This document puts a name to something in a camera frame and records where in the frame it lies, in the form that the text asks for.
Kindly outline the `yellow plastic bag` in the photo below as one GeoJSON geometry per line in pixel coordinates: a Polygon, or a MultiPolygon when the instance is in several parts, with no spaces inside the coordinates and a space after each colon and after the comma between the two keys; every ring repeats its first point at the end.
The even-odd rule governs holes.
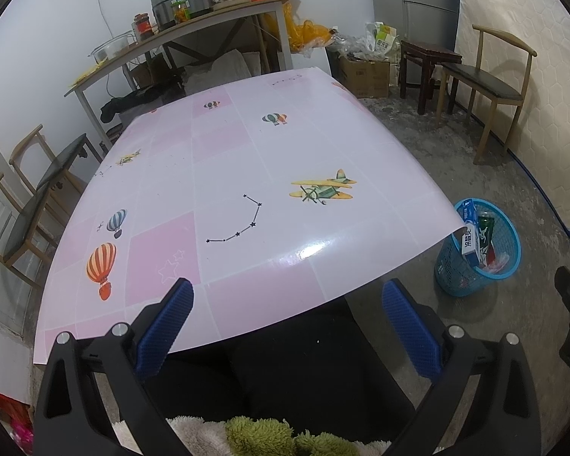
{"type": "Polygon", "coordinates": [[[294,54],[309,54],[311,48],[325,48],[333,40],[333,32],[311,20],[299,21],[290,3],[283,8],[290,51],[294,54]]]}

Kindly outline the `blue mesh trash basket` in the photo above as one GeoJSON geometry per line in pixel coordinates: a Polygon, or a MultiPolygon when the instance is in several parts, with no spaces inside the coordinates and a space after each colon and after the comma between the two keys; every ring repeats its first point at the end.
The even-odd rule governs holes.
{"type": "Polygon", "coordinates": [[[513,276],[522,248],[511,219],[492,203],[468,198],[455,209],[464,222],[463,233],[445,240],[434,277],[444,292],[462,298],[513,276]]]}

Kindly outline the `leaning white mattress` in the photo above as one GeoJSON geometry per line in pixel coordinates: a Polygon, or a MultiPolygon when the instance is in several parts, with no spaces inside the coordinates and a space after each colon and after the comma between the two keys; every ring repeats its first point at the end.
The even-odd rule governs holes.
{"type": "Polygon", "coordinates": [[[460,0],[456,49],[526,91],[492,127],[570,234],[570,14],[560,0],[460,0]]]}

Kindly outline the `wooden chair black seat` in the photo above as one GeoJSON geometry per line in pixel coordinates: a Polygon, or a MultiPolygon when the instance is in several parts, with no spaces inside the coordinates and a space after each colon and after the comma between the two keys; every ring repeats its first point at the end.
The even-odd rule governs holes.
{"type": "Polygon", "coordinates": [[[457,87],[459,82],[466,84],[472,90],[469,96],[469,104],[467,105],[467,115],[466,119],[470,119],[473,111],[473,105],[475,104],[476,93],[480,93],[484,97],[490,100],[489,114],[487,122],[485,123],[483,133],[477,148],[475,158],[473,163],[478,165],[481,161],[483,152],[486,148],[488,138],[490,136],[493,122],[496,116],[497,108],[499,105],[515,106],[516,110],[511,122],[511,126],[508,128],[508,135],[505,137],[505,142],[503,143],[503,149],[507,150],[510,145],[512,135],[514,133],[515,127],[517,126],[523,105],[525,103],[530,72],[532,67],[532,60],[537,57],[537,51],[533,49],[529,44],[524,42],[519,37],[514,34],[493,29],[490,27],[473,24],[473,30],[479,32],[479,42],[476,54],[476,63],[473,66],[464,64],[453,64],[445,63],[442,65],[442,80],[439,91],[439,98],[437,99],[437,111],[435,112],[435,125],[440,126],[442,112],[444,110],[446,101],[447,85],[449,80],[452,80],[452,99],[455,99],[457,87]],[[483,60],[483,49],[484,49],[484,37],[488,34],[493,36],[508,45],[512,45],[514,48],[522,49],[527,53],[527,61],[524,70],[523,81],[521,85],[521,90],[516,91],[510,85],[506,84],[501,79],[492,75],[482,68],[483,60]]]}

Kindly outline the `wooden chair by door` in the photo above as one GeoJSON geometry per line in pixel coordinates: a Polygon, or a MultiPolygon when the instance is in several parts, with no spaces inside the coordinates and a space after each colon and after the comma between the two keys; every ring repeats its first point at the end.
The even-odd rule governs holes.
{"type": "Polygon", "coordinates": [[[62,212],[71,215],[72,211],[65,207],[65,203],[62,202],[62,199],[57,193],[62,186],[62,180],[65,179],[79,195],[82,195],[82,183],[71,173],[71,167],[74,161],[76,158],[87,158],[88,154],[92,154],[97,162],[101,164],[103,157],[98,153],[85,134],[77,137],[59,154],[56,154],[49,146],[42,130],[43,125],[40,123],[39,126],[31,130],[15,145],[9,158],[9,165],[32,195],[40,190],[40,188],[49,188],[50,198],[53,203],[55,203],[62,212]],[[29,147],[36,144],[42,148],[44,154],[49,158],[49,166],[38,183],[33,185],[22,171],[21,162],[29,147]]]}

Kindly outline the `red snack bag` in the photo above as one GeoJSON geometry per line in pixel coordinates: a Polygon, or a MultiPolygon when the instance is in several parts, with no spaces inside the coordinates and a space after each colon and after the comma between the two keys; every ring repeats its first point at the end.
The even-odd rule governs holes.
{"type": "Polygon", "coordinates": [[[498,274],[508,264],[509,260],[508,253],[497,252],[492,245],[489,245],[483,270],[488,274],[498,274]]]}

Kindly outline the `pink patterned tablecloth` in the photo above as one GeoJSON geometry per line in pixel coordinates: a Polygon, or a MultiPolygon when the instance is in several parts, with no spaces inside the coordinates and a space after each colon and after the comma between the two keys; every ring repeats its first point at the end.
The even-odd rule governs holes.
{"type": "Polygon", "coordinates": [[[44,289],[33,360],[57,335],[132,322],[179,279],[176,350],[358,289],[462,225],[437,183],[317,68],[231,82],[135,119],[91,178],[44,289]]]}

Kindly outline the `black clothing under table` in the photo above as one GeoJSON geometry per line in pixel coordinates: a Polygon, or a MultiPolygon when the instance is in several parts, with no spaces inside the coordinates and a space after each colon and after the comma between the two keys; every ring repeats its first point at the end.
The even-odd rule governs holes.
{"type": "Polygon", "coordinates": [[[161,82],[160,84],[144,87],[133,91],[124,97],[116,97],[104,104],[101,108],[101,121],[104,124],[111,122],[117,113],[126,112],[132,108],[161,100],[168,104],[185,95],[184,88],[176,82],[161,82]]]}

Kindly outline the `grey rice cooker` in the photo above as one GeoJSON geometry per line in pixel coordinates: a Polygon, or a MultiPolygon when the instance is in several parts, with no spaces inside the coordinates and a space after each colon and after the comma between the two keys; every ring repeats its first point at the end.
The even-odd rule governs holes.
{"type": "Polygon", "coordinates": [[[210,13],[213,0],[151,0],[151,5],[158,28],[166,29],[210,13]]]}

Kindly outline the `red lid jar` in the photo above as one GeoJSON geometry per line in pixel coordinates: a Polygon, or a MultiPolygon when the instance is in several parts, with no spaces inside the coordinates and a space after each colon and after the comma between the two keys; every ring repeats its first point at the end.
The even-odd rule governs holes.
{"type": "Polygon", "coordinates": [[[138,42],[142,42],[154,35],[148,13],[138,13],[135,15],[133,18],[133,32],[135,32],[138,42]]]}

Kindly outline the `green label plastic bottle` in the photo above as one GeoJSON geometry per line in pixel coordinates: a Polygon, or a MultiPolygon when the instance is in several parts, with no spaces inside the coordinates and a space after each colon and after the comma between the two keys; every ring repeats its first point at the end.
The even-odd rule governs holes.
{"type": "Polygon", "coordinates": [[[478,215],[478,235],[480,243],[480,266],[485,266],[485,258],[489,245],[492,245],[492,237],[494,231],[495,219],[486,212],[481,212],[478,215]]]}

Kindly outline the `cardboard box on floor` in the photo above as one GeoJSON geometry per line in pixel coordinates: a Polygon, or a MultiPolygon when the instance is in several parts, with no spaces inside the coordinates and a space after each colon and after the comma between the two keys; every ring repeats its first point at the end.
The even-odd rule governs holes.
{"type": "Polygon", "coordinates": [[[357,98],[387,98],[390,63],[340,57],[340,83],[357,98]]]}

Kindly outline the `glass bowl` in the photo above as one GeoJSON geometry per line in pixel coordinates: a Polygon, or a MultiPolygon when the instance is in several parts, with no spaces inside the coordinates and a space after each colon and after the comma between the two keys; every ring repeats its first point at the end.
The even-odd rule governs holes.
{"type": "Polygon", "coordinates": [[[135,35],[133,35],[133,31],[128,31],[100,44],[94,48],[89,55],[97,64],[99,64],[106,60],[114,59],[116,55],[119,55],[120,52],[126,51],[126,49],[129,49],[135,43],[136,38],[135,35]]]}

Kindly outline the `blue white carton box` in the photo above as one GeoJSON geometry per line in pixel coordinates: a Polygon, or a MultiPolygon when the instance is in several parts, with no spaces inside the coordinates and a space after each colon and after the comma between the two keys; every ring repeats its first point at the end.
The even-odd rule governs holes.
{"type": "Polygon", "coordinates": [[[462,219],[464,221],[464,234],[461,239],[461,254],[467,258],[477,260],[480,254],[478,233],[478,213],[472,199],[466,199],[461,203],[462,219]]]}

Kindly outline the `dark wooden stool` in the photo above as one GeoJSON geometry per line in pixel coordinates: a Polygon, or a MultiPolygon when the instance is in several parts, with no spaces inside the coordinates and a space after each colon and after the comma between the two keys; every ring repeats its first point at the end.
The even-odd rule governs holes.
{"type": "Polygon", "coordinates": [[[461,64],[462,55],[451,52],[436,44],[401,40],[401,59],[399,60],[399,95],[405,99],[408,88],[408,62],[418,65],[421,69],[419,84],[419,100],[417,112],[422,116],[426,111],[426,104],[432,98],[434,90],[434,68],[445,63],[461,64]]]}

